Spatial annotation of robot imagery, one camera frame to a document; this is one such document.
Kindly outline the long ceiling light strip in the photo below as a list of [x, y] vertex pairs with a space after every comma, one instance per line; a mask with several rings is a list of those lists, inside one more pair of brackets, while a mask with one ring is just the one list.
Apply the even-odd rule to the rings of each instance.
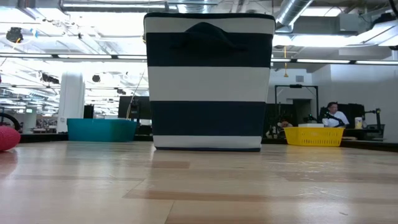
[[90, 55], [90, 54], [13, 54], [0, 53], [0, 57], [7, 58], [67, 58], [67, 59], [123, 59], [146, 60], [146, 55]]
[[398, 60], [337, 60], [309, 58], [272, 58], [272, 63], [316, 63], [316, 64], [347, 64], [347, 65], [383, 65], [396, 66]]

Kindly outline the yellow plastic basket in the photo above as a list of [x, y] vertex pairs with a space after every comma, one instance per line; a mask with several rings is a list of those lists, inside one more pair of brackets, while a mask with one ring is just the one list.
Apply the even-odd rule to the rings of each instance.
[[344, 128], [290, 127], [284, 128], [287, 143], [294, 146], [339, 147]]

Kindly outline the white building pillar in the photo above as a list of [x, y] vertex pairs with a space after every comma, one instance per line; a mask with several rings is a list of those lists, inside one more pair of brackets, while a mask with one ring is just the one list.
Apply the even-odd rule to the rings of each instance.
[[68, 118], [83, 118], [85, 105], [85, 81], [81, 72], [62, 73], [58, 104], [57, 132], [67, 132]]

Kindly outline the black dark monitor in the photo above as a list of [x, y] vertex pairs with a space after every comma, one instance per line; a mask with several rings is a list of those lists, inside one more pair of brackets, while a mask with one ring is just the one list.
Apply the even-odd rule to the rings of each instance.
[[152, 119], [148, 96], [120, 96], [118, 118]]

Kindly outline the teal plastic bin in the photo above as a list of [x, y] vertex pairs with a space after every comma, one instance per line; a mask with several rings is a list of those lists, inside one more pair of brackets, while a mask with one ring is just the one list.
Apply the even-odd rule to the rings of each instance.
[[130, 142], [137, 123], [127, 119], [68, 118], [68, 140], [89, 142]]

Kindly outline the black ceiling speaker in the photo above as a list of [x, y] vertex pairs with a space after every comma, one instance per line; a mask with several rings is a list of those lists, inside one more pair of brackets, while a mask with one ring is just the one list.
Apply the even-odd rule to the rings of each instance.
[[52, 83], [52, 84], [56, 84], [56, 85], [60, 84], [59, 79], [54, 78], [53, 76], [50, 76], [47, 73], [41, 73], [40, 80], [43, 81], [44, 83]]

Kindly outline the red elastic bandage roll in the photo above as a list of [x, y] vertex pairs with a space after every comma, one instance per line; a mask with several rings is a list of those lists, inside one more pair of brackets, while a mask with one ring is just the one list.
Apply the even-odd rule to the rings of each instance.
[[12, 128], [0, 126], [0, 151], [7, 151], [19, 144], [21, 135]]

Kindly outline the person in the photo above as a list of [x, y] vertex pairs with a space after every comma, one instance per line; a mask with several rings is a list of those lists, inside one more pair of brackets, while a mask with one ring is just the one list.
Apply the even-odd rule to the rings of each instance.
[[337, 102], [329, 102], [327, 105], [328, 113], [322, 119], [322, 123], [328, 128], [347, 127], [349, 121], [346, 115], [338, 110]]
[[266, 132], [266, 138], [269, 139], [285, 139], [285, 128], [291, 128], [293, 125], [287, 120], [283, 119], [275, 126], [271, 126]]

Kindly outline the black ceiling-mounted device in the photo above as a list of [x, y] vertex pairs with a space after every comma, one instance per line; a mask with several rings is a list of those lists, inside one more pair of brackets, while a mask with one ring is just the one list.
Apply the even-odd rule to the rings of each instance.
[[24, 38], [20, 27], [11, 27], [6, 33], [6, 39], [12, 43], [21, 43]]

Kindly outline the navy white striped fabric basket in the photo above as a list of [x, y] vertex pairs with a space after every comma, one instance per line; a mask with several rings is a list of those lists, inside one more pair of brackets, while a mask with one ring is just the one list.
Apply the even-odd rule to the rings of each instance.
[[274, 17], [150, 12], [144, 32], [155, 148], [259, 151]]

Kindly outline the black metal stand frame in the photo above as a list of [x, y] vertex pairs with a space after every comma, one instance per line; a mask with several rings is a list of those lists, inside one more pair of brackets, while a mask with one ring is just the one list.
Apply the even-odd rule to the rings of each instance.
[[303, 121], [310, 121], [310, 120], [314, 120], [314, 121], [318, 121], [318, 115], [320, 114], [320, 105], [319, 105], [319, 90], [318, 90], [318, 86], [316, 85], [301, 85], [301, 84], [291, 84], [291, 85], [275, 85], [274, 86], [274, 112], [275, 112], [275, 117], [274, 117], [274, 122], [272, 124], [274, 124], [275, 126], [277, 126], [277, 123], [280, 121], [281, 119], [281, 115], [280, 115], [280, 103], [278, 102], [278, 88], [293, 88], [293, 89], [299, 89], [299, 88], [305, 88], [309, 91], [309, 88], [314, 88], [315, 89], [315, 108], [316, 108], [316, 113], [315, 116], [310, 119], [310, 116], [308, 115], [306, 118], [303, 118]]

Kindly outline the silver ventilation duct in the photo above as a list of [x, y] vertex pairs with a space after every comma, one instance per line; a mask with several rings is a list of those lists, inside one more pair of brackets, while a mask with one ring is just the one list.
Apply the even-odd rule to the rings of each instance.
[[283, 0], [275, 19], [283, 26], [291, 26], [312, 2], [313, 0]]

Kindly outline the grey ceiling air unit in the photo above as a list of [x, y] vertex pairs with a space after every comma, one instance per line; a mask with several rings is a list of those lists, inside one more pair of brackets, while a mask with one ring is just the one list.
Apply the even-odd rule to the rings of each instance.
[[365, 21], [363, 17], [357, 14], [339, 14], [337, 28], [342, 33], [360, 34], [366, 32], [372, 23]]

